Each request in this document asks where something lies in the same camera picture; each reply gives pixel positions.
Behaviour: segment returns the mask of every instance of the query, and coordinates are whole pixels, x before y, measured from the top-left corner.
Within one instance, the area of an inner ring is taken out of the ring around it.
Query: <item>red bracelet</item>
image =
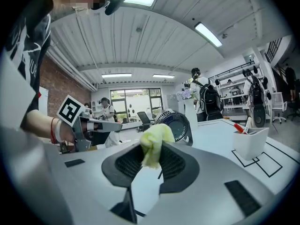
[[[55,139],[55,137],[54,137],[54,135],[53,135],[53,130],[52,130],[53,120],[54,120],[54,118],[52,118],[52,121],[51,121],[51,142],[52,142],[53,144],[56,144],[57,141],[56,141],[56,139]]]

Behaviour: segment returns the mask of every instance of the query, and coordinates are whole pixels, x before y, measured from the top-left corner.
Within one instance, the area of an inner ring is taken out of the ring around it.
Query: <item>red brick wall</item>
[[[48,116],[56,117],[67,95],[82,104],[90,102],[90,91],[67,75],[50,58],[45,56],[40,70],[40,86],[48,89]]]

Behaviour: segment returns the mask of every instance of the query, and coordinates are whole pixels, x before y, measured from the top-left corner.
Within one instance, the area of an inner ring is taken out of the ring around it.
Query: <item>red pen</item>
[[[246,132],[244,132],[244,129],[237,123],[234,124],[234,127],[240,132],[240,133],[243,133],[243,134],[247,134]]]

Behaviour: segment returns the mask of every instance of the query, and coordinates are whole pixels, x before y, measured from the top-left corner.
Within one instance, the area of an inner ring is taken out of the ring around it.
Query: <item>white chair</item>
[[[272,110],[273,111],[282,111],[282,113],[286,110],[287,108],[287,102],[283,101],[282,98],[282,92],[274,92],[272,94]],[[279,120],[279,123],[281,124],[281,120],[283,119],[286,122],[286,118],[280,117],[279,113],[278,116],[275,116],[272,120],[274,122],[275,120]]]

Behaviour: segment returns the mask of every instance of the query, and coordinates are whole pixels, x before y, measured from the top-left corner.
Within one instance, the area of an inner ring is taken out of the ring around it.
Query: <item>flowers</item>
[[[178,101],[194,98],[195,97],[195,90],[190,89],[190,90],[177,92],[176,97],[177,97]]]

